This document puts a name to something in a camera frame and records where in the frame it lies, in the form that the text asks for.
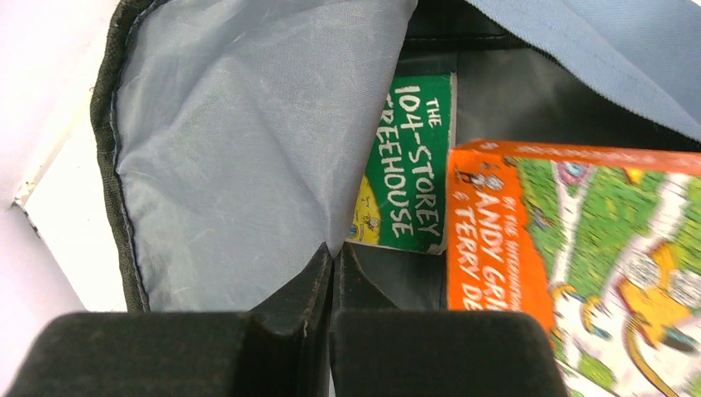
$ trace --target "bag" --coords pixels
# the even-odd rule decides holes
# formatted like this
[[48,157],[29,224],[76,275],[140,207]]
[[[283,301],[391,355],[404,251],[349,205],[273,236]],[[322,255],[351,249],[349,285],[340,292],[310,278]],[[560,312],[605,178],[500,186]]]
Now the bag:
[[[475,138],[696,151],[688,0],[122,0],[91,118],[130,310],[247,310],[344,245],[393,76]],[[445,257],[354,246],[401,309]]]

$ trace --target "black padding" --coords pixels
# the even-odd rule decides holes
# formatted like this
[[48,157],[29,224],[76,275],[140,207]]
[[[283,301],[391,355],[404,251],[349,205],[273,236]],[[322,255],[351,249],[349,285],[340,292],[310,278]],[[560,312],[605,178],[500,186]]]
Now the black padding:
[[325,396],[332,261],[249,313],[80,313],[37,339],[8,396]]
[[336,258],[334,309],[395,309],[392,302],[360,267],[353,246],[345,243]]
[[506,312],[341,311],[336,395],[566,397],[546,334]]

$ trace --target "white surface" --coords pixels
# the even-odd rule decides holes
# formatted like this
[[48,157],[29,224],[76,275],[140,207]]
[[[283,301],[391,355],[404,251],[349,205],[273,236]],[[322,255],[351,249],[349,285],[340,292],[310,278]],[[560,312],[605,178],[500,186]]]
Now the white surface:
[[34,337],[53,318],[83,310],[19,208],[0,210],[0,394]]
[[25,208],[85,308],[126,310],[87,112]]
[[[0,1],[0,394],[42,328],[62,313],[84,310],[44,242],[22,211],[11,204],[24,181],[29,183],[25,186],[32,187],[43,173],[43,165],[50,163],[57,144],[79,125],[75,121],[84,117],[116,3],[117,0]],[[94,162],[94,147],[88,151],[85,146],[83,151],[82,158],[92,157]],[[85,175],[64,173],[58,177],[72,181]],[[92,178],[84,183],[91,186],[98,182]],[[30,190],[23,189],[21,194]],[[104,213],[100,198],[85,199],[97,200],[94,205],[102,205]],[[35,209],[38,213],[51,213],[50,218],[57,225],[67,215],[60,205],[58,198],[46,199]],[[84,225],[73,219],[61,223],[61,227],[61,244],[72,244],[81,238],[83,231],[79,228]],[[90,252],[86,245],[55,251]],[[88,256],[89,261],[75,262],[75,269],[82,266],[92,271],[93,263],[116,260],[112,258],[113,251],[101,246],[94,249],[109,259],[101,261],[97,254]],[[90,306],[113,307],[107,301],[105,298]]]

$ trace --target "children's book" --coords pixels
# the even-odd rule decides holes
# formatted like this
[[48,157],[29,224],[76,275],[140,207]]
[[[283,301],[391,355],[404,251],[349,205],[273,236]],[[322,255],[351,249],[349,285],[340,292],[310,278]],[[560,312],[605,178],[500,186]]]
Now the children's book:
[[701,155],[474,141],[448,173],[450,309],[531,314],[573,396],[701,396]]
[[348,241],[441,254],[455,74],[397,77],[382,111]]

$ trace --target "orange book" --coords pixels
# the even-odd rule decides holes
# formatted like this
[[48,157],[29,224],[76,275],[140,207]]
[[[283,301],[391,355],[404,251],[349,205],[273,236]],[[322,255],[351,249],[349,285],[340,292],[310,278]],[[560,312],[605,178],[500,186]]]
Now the orange book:
[[473,141],[448,306],[531,314],[572,395],[701,395],[701,155]]

